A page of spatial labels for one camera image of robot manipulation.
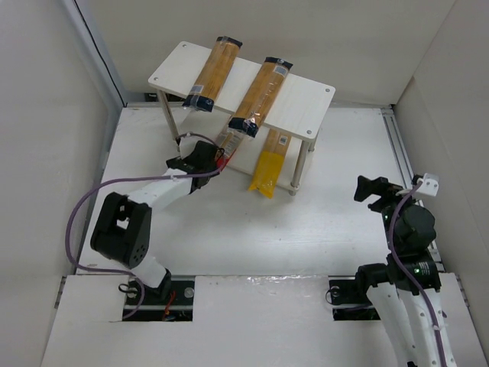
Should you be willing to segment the black-ended spaghetti bag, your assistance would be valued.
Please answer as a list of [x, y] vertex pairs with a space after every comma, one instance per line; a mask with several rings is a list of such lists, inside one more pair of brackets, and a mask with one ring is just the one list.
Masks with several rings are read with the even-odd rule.
[[221, 36], [216, 39], [204, 67], [182, 104], [183, 108], [203, 112], [213, 110], [241, 46], [241, 41], [231, 37]]
[[292, 67], [284, 59], [267, 57], [229, 119], [228, 128], [255, 138]]

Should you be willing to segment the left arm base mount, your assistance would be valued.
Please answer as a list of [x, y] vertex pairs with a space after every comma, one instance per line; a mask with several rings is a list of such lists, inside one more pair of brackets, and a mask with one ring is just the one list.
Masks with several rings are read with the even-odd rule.
[[175, 277], [165, 298], [145, 287], [144, 300], [139, 308], [141, 287], [136, 280], [120, 284], [118, 290], [125, 296], [122, 318], [128, 322], [190, 322], [193, 320], [195, 278]]

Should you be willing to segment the red spaghetti bag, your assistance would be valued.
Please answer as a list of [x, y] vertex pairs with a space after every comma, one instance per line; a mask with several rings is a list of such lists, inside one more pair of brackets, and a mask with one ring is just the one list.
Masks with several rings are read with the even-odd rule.
[[220, 151], [216, 155], [216, 163], [218, 167], [221, 169], [225, 167], [244, 137], [245, 135], [243, 133], [236, 130], [228, 130], [227, 128], [221, 130], [215, 140], [220, 148]]

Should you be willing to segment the yellow spaghetti bag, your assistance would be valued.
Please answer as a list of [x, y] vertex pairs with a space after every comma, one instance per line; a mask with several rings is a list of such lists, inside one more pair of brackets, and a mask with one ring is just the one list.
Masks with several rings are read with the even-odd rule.
[[268, 132], [249, 190], [257, 190], [268, 199], [274, 196], [290, 141], [291, 136], [283, 132], [272, 129]]

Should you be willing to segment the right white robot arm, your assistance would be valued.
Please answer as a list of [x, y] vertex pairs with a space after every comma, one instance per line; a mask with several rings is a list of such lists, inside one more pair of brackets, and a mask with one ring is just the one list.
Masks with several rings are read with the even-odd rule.
[[358, 177], [354, 199], [376, 195], [369, 210], [383, 217], [389, 254], [385, 263], [362, 265], [356, 288], [381, 319], [400, 366], [456, 364], [442, 309], [442, 283], [429, 246], [436, 239], [435, 217], [417, 203], [418, 193], [435, 196], [437, 177], [413, 178], [411, 189], [385, 177]]

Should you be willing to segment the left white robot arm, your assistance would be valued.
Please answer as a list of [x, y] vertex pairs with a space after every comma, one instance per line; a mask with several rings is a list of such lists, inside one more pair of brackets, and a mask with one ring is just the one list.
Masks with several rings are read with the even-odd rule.
[[141, 280], [145, 297], [163, 303], [171, 273], [149, 255], [152, 214], [205, 186], [224, 163], [224, 148], [198, 140], [190, 153], [166, 161], [163, 180], [129, 194], [108, 194], [90, 239], [92, 250], [129, 270]]

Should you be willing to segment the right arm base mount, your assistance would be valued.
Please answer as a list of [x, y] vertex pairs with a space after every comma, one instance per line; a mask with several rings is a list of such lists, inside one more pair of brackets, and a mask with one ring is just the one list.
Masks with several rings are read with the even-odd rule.
[[330, 278], [325, 300], [332, 306], [334, 321], [380, 320], [367, 296], [361, 294], [357, 289], [353, 278]]

